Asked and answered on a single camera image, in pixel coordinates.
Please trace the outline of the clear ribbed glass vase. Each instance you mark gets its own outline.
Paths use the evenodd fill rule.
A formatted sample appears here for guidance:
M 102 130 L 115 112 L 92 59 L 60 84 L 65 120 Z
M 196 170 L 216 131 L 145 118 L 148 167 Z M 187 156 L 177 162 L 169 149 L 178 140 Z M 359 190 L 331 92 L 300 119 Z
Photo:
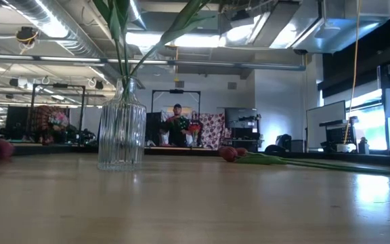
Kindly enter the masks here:
M 98 139 L 97 168 L 133 171 L 144 155 L 146 106 L 136 97 L 137 79 L 117 81 L 114 97 L 103 103 Z

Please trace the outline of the person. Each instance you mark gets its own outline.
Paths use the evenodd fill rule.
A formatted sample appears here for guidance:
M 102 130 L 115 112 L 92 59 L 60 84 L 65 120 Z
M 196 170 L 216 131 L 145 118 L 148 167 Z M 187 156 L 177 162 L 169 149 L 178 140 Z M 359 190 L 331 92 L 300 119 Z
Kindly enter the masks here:
M 186 147 L 188 145 L 186 136 L 189 134 L 189 119 L 181 115 L 182 107 L 175 104 L 173 116 L 165 121 L 165 131 L 169 133 L 169 144 L 176 147 Z

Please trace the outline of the pink white patterned cloth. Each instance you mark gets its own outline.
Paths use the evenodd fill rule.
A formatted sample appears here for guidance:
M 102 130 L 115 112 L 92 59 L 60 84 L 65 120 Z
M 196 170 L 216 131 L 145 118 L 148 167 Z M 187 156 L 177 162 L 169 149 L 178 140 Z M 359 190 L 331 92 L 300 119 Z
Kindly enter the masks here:
M 223 113 L 201 113 L 201 144 L 203 147 L 218 150 L 223 137 L 225 115 Z

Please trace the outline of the dark monitor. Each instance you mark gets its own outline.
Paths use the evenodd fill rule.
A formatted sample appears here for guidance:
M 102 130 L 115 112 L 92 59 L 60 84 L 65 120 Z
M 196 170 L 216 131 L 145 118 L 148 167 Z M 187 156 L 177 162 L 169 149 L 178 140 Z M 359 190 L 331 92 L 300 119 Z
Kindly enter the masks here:
M 258 122 L 256 108 L 225 108 L 225 126 L 231 128 L 255 128 Z

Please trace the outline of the long grey ceiling pipe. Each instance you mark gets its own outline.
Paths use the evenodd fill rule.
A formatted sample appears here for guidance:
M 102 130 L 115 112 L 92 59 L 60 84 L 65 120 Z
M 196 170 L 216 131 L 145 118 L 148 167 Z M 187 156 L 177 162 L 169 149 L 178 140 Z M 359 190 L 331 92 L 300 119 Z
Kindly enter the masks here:
M 60 56 L 28 56 L 0 54 L 2 62 L 49 62 L 49 63 L 69 63 L 92 66 L 104 66 L 105 64 L 116 64 L 115 58 L 80 58 L 80 57 L 60 57 Z M 212 66 L 220 68 L 249 68 L 264 70 L 293 70 L 302 71 L 306 69 L 304 65 L 292 64 L 270 64 L 270 63 L 249 63 L 249 62 L 214 62 L 197 60 L 145 60 L 144 65 L 157 66 Z

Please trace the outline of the black office chair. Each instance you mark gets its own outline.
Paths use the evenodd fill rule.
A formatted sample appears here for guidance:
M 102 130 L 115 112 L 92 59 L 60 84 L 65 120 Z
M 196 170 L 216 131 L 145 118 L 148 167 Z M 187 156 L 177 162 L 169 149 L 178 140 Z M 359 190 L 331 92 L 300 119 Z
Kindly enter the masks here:
M 282 134 L 276 137 L 276 142 L 265 148 L 265 153 L 287 153 L 291 151 L 292 136 Z

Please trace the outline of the whiteboard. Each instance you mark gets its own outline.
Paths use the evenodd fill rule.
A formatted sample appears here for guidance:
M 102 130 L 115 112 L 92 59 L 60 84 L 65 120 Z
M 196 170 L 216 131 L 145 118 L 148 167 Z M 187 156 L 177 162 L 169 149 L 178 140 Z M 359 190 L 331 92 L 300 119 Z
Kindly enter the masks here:
M 310 150 L 321 148 L 326 141 L 326 126 L 322 123 L 345 119 L 345 101 L 307 110 L 307 146 Z

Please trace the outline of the pink flower bouquet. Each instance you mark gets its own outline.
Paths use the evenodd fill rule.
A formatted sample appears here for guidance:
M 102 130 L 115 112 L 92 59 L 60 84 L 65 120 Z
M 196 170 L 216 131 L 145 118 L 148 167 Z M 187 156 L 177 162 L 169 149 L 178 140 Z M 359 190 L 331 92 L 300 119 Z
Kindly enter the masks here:
M 69 120 L 65 113 L 53 112 L 48 118 L 48 123 L 54 131 L 65 131 L 69 125 Z

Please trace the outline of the black desk equipment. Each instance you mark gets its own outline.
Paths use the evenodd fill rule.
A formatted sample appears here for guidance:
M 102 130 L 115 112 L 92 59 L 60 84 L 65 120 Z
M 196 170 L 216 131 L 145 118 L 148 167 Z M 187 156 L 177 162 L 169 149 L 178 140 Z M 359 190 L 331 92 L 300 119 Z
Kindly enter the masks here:
M 337 152 L 337 144 L 355 144 L 356 151 L 353 153 L 357 153 L 358 143 L 354 124 L 358 121 L 356 116 L 352 116 L 348 120 L 322 123 L 326 126 L 326 141 L 321 143 L 323 151 L 325 153 L 341 153 Z

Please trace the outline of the mandala tapestry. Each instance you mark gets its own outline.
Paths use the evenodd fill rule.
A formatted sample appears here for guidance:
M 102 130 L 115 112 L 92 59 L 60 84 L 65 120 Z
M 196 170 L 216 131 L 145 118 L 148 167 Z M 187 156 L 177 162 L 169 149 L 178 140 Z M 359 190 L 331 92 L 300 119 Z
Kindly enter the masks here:
M 37 106 L 34 107 L 31 121 L 31 132 L 34 139 L 39 144 L 64 144 L 67 137 L 67 129 L 65 131 L 54 131 L 50 128 L 48 118 L 53 112 L 63 112 L 68 117 L 68 109 L 57 106 Z

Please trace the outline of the dark bottle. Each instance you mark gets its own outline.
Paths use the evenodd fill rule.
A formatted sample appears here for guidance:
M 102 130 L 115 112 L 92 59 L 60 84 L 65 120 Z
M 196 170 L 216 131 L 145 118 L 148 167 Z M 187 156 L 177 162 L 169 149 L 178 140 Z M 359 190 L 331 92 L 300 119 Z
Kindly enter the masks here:
M 358 153 L 363 155 L 370 154 L 369 144 L 365 137 L 361 137 L 360 142 L 358 143 Z

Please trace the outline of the black rig frame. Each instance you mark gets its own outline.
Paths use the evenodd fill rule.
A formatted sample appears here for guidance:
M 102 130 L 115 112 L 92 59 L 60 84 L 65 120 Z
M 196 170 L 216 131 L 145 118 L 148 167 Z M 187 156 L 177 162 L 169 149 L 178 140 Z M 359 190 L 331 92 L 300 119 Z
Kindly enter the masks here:
M 153 89 L 152 95 L 151 95 L 151 107 L 150 107 L 150 113 L 153 113 L 154 110 L 154 95 L 156 92 L 166 92 L 170 94 L 184 94 L 184 93 L 193 93 L 198 94 L 198 114 L 200 114 L 200 103 L 201 103 L 201 91 L 190 91 L 190 90 L 183 90 L 183 89 Z
M 38 86 L 41 87 L 48 87 L 52 86 L 53 88 L 60 88 L 60 89 L 68 89 L 69 87 L 75 87 L 75 88 L 81 88 L 82 89 L 82 94 L 81 94 L 81 113 L 79 117 L 79 126 L 78 126 L 78 140 L 77 144 L 78 146 L 81 145 L 81 132 L 82 132 L 82 120 L 83 120 L 83 114 L 84 114 L 84 107 L 85 107 L 85 94 L 86 94 L 86 87 L 84 85 L 69 85 L 69 84 L 64 84 L 64 83 L 54 83 L 54 84 L 38 84 L 34 83 L 32 85 L 32 94 L 31 94 L 31 102 L 30 102 L 30 108 L 28 112 L 28 122 L 27 122 L 27 132 L 30 132 L 32 129 L 31 126 L 31 121 L 33 119 L 33 111 L 34 111 L 34 106 L 35 106 L 35 96 L 36 96 L 36 90 Z

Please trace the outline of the black aluminium table frame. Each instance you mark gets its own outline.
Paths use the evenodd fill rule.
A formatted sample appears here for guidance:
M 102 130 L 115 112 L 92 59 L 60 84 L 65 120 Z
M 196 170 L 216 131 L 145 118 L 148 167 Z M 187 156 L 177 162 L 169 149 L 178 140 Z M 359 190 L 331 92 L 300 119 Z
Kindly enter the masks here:
M 98 153 L 97 147 L 80 147 L 80 146 L 43 146 L 38 144 L 36 146 L 23 146 L 19 144 L 14 146 L 13 155 L 44 155 L 51 153 Z M 185 156 L 190 157 L 212 157 L 219 156 L 223 160 L 230 163 L 243 163 L 253 165 L 285 165 L 293 164 L 308 167 L 318 167 L 325 169 L 344 169 L 345 171 L 351 171 L 349 166 L 335 165 L 320 163 L 320 159 L 344 161 L 348 163 L 368 164 L 368 165 L 381 165 L 390 167 L 390 156 L 374 156 L 374 155 L 360 155 L 352 153 L 287 153 L 279 152 L 273 154 L 246 152 L 242 156 L 235 155 L 235 150 L 231 147 L 225 147 L 221 151 L 219 150 L 198 150 L 191 148 L 172 148 L 164 147 L 160 148 L 146 148 L 144 149 L 145 155 L 167 155 L 167 156 Z

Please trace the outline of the rectangular metal air duct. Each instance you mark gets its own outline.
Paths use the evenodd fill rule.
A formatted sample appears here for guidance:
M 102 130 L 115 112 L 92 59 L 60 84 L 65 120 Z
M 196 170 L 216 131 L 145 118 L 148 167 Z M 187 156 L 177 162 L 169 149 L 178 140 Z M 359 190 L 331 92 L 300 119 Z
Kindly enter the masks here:
M 220 13 L 219 45 L 332 54 L 390 19 L 390 0 L 248 0 Z

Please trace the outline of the silver spiral air duct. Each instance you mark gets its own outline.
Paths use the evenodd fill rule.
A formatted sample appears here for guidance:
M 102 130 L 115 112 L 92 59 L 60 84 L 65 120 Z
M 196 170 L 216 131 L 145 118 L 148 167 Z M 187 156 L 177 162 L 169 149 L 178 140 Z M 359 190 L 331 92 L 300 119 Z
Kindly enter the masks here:
M 103 58 L 105 54 L 87 36 L 57 0 L 2 0 L 75 57 Z

